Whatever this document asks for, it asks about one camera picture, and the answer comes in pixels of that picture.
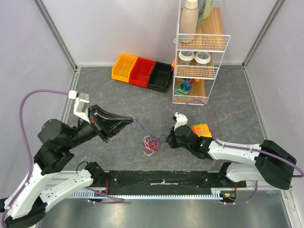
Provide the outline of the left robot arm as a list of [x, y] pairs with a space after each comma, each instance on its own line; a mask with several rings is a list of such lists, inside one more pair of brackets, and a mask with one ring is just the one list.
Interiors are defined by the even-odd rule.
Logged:
[[133, 118], [105, 111], [98, 105], [74, 108], [77, 125], [70, 127], [57, 119], [45, 122], [38, 138], [42, 146], [33, 159], [33, 169], [9, 198], [1, 199], [2, 225], [7, 228], [29, 228], [41, 221], [46, 212], [71, 193], [85, 187], [99, 187], [106, 173], [97, 162], [65, 182], [45, 190], [72, 160], [71, 149], [99, 136], [104, 142], [117, 135]]

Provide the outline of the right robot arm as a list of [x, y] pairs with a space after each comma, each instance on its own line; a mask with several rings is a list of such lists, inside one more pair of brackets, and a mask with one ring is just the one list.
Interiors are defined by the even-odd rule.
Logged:
[[225, 160], [218, 183], [228, 187], [240, 181], [265, 181], [273, 187], [288, 190], [296, 159], [271, 140], [261, 144], [227, 145], [212, 137], [196, 135], [187, 125], [171, 127], [166, 139], [172, 149], [184, 148], [199, 159]]

